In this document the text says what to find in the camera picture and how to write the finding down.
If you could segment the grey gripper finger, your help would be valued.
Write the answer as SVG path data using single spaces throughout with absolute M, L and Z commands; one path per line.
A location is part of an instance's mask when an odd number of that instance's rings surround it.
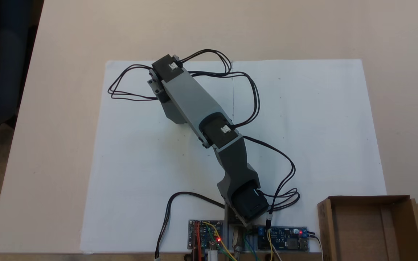
M 161 103 L 161 106 L 166 117 L 175 124 L 182 125 L 187 123 L 186 118 L 181 114 L 181 111 L 172 99 Z

